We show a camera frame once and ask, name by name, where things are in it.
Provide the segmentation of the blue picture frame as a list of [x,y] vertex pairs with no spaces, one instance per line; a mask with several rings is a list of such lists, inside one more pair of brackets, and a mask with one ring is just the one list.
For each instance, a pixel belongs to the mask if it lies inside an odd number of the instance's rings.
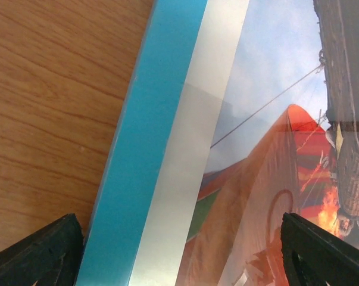
[[155,1],[77,285],[174,285],[247,1]]

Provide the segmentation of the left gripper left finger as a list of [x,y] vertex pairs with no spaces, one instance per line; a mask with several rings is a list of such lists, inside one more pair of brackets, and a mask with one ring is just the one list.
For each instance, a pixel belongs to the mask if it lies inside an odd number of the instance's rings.
[[74,285],[82,253],[80,223],[66,214],[0,251],[0,285]]

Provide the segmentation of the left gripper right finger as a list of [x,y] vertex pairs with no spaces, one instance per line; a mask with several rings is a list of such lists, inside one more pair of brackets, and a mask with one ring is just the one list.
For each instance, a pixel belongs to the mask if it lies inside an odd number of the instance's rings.
[[296,213],[284,213],[280,238],[289,285],[359,285],[359,249]]

